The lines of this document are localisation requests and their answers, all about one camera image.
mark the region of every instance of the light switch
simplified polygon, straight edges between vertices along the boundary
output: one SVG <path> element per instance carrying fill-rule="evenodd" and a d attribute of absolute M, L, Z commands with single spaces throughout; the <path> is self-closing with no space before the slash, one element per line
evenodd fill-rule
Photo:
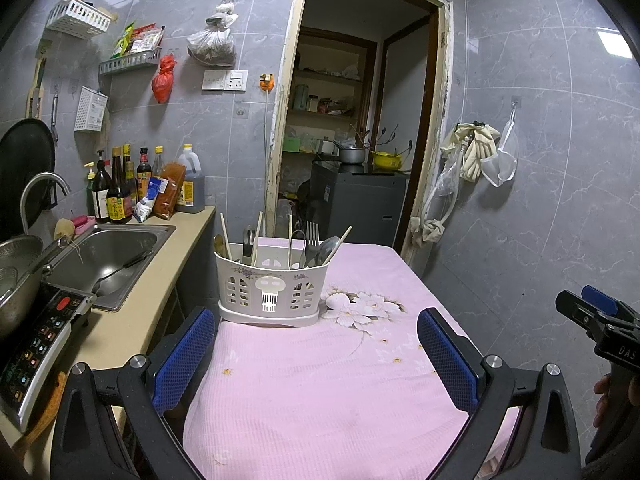
<path fill-rule="evenodd" d="M 248 70 L 229 70 L 226 73 L 225 90 L 244 91 L 246 80 L 249 77 Z"/>
<path fill-rule="evenodd" d="M 202 78 L 203 90 L 224 90 L 227 70 L 205 70 Z"/>

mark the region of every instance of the blue gripper pad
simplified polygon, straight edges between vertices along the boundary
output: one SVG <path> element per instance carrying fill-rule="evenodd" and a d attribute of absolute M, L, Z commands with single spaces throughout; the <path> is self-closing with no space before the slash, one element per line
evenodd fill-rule
<path fill-rule="evenodd" d="M 478 378 L 427 310 L 418 316 L 418 339 L 455 407 L 471 415 L 478 406 Z"/>
<path fill-rule="evenodd" d="M 212 312 L 203 310 L 156 375 L 152 403 L 160 415 L 177 406 L 204 352 L 211 344 L 215 324 Z"/>
<path fill-rule="evenodd" d="M 616 300 L 607 296 L 604 292 L 600 292 L 594 286 L 585 285 L 580 295 L 584 301 L 591 303 L 599 311 L 607 314 L 607 316 L 615 316 L 618 313 Z"/>

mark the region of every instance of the green box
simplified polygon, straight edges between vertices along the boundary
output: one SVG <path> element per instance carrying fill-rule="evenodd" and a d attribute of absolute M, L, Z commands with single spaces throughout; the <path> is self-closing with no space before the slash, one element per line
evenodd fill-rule
<path fill-rule="evenodd" d="M 282 142 L 282 151 L 298 153 L 300 151 L 300 139 L 285 137 L 284 141 Z"/>

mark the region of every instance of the yellow bowl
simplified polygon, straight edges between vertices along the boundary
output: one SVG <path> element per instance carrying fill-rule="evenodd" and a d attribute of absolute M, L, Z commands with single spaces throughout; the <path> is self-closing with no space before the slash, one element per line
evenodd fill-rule
<path fill-rule="evenodd" d="M 382 170 L 397 170 L 402 166 L 402 156 L 387 152 L 374 152 L 373 164 Z"/>

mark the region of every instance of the red plastic bag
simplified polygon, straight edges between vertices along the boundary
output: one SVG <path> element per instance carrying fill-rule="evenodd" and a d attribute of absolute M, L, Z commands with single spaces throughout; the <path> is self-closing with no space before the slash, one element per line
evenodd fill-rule
<path fill-rule="evenodd" d="M 160 60 L 160 72 L 156 74 L 151 82 L 151 89 L 160 104 L 169 100 L 169 95 L 174 87 L 174 66 L 177 63 L 173 54 L 162 56 Z"/>

